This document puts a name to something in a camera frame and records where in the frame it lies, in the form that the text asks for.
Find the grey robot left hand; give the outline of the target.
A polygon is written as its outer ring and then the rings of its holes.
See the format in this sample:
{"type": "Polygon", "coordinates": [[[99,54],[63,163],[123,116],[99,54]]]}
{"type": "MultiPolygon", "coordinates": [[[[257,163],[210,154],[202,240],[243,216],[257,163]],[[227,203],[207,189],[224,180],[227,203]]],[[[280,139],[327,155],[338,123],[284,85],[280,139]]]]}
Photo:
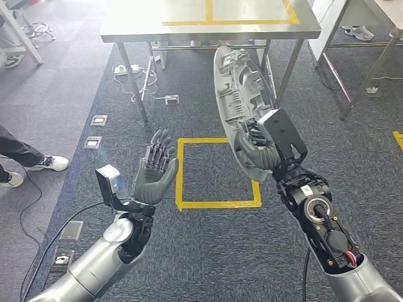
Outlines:
{"type": "Polygon", "coordinates": [[[133,197],[140,203],[155,205],[175,180],[179,161],[174,156],[174,148],[168,130],[158,130],[140,159],[134,181],[133,197]]]}

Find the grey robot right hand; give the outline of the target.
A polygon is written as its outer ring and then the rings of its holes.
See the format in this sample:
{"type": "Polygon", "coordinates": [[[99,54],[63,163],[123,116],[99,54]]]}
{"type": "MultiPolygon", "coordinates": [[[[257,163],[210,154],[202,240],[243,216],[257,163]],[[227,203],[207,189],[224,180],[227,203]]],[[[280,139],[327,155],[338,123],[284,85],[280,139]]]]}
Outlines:
{"type": "Polygon", "coordinates": [[[281,163],[275,144],[265,137],[256,123],[240,125],[234,142],[236,151],[243,152],[258,169],[274,171],[281,163]]]}

